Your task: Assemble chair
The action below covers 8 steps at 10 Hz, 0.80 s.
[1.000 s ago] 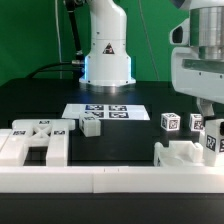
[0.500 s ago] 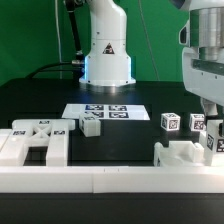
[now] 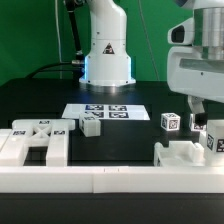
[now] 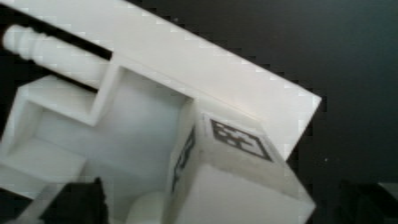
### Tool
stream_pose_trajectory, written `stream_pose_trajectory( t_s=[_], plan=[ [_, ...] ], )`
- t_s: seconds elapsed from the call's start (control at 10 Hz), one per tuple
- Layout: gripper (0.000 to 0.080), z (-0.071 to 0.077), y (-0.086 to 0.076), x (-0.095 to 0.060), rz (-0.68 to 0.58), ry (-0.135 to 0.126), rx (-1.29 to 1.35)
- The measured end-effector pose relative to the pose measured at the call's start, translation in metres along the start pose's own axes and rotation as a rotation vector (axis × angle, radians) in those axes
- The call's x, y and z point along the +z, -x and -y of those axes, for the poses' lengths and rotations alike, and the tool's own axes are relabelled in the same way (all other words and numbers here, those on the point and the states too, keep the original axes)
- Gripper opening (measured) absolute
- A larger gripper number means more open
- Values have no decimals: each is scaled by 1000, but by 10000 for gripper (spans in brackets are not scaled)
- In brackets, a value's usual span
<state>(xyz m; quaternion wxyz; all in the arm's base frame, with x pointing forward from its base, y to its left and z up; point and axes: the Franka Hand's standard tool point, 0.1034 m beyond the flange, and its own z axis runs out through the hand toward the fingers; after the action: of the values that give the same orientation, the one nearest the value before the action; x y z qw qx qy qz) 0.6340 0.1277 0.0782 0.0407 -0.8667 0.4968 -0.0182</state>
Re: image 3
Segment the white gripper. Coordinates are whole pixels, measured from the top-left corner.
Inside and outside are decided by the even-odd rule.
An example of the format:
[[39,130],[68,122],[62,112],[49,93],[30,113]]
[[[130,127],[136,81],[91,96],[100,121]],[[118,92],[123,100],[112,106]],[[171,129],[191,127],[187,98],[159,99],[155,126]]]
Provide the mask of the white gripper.
[[203,59],[192,47],[172,47],[167,59],[169,88],[188,96],[193,122],[207,124],[204,99],[224,103],[224,60]]

